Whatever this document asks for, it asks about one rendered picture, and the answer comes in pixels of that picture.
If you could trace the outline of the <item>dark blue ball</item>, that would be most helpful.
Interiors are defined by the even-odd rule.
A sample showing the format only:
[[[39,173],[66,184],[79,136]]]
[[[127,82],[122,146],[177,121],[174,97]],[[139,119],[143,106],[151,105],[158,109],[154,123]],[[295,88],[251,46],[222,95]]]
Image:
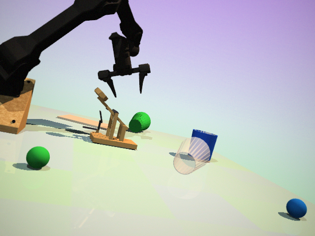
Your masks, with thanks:
[[[303,217],[307,212],[307,207],[303,201],[294,198],[290,199],[286,204],[286,210],[288,214],[295,218]]]

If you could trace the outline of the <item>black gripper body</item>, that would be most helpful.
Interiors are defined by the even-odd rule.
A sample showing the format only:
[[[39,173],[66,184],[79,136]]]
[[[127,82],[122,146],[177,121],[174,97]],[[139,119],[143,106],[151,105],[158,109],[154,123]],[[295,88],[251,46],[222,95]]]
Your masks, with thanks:
[[[110,72],[109,70],[102,70],[98,72],[98,78],[102,79],[111,78],[114,76],[132,74],[132,73],[150,73],[150,65],[140,64],[137,68],[132,68],[130,54],[128,51],[117,52],[114,54],[116,71]],[[130,71],[129,71],[130,70]],[[129,72],[127,72],[129,71]]]

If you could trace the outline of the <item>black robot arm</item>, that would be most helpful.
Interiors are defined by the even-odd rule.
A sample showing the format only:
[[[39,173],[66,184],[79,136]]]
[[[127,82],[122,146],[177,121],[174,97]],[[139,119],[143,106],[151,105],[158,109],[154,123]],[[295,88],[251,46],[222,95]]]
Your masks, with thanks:
[[[117,12],[120,36],[109,36],[113,52],[139,54],[143,30],[134,19],[129,0],[75,0],[74,4],[28,36],[15,36],[0,44],[0,95],[20,97],[28,72],[39,65],[41,53],[84,21]]]

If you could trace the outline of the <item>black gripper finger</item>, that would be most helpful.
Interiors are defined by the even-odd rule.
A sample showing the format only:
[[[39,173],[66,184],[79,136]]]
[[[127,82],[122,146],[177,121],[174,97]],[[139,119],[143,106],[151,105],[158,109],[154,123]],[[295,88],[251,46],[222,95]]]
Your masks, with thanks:
[[[113,92],[115,98],[116,96],[116,92],[115,92],[115,88],[114,88],[114,84],[113,84],[113,80],[111,78],[107,78],[107,79],[102,79],[104,82],[107,82],[107,84],[109,85],[111,91]]]
[[[145,76],[147,76],[147,72],[144,73],[139,73],[139,89],[140,89],[140,94],[142,93],[142,86],[143,86],[143,81]]]

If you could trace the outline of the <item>green cup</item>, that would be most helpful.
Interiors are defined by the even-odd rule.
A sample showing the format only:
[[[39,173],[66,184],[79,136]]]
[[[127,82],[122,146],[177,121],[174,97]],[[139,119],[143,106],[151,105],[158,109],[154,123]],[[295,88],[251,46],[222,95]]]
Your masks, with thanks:
[[[132,132],[140,132],[148,129],[150,124],[150,117],[144,112],[138,112],[129,122],[129,128]]]

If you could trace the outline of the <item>green ball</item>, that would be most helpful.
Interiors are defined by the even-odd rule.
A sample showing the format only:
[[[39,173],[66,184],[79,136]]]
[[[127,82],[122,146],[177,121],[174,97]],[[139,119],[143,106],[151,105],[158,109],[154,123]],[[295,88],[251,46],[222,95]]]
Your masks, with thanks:
[[[28,165],[35,169],[45,167],[45,165],[49,162],[49,159],[49,151],[40,146],[31,148],[26,155]]]

